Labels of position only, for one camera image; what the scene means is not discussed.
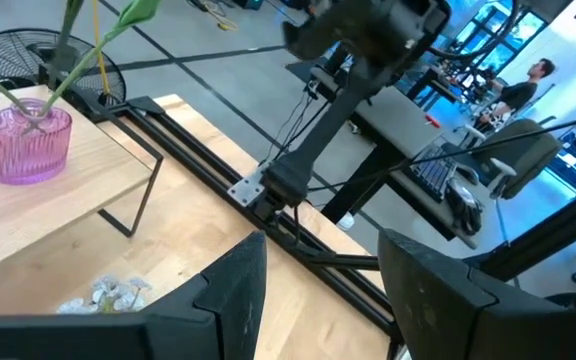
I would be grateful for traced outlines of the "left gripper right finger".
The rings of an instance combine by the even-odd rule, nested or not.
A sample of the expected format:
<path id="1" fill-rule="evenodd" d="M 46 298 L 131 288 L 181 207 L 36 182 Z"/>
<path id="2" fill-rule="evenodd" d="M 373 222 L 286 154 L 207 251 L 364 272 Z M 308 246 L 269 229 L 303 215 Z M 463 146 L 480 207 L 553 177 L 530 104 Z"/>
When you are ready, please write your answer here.
<path id="1" fill-rule="evenodd" d="M 576 309 L 497 280 L 394 230 L 378 262 L 414 359 L 576 359 Z"/>

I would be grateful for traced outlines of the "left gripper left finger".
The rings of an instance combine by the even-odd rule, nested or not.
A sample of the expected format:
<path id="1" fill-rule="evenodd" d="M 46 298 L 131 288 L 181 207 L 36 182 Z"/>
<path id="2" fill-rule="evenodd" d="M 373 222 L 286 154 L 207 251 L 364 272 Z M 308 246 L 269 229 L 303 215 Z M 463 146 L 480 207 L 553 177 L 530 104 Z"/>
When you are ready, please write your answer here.
<path id="1" fill-rule="evenodd" d="M 265 236 L 252 232 L 138 312 L 0 316 L 0 359 L 251 359 L 266 268 Z"/>

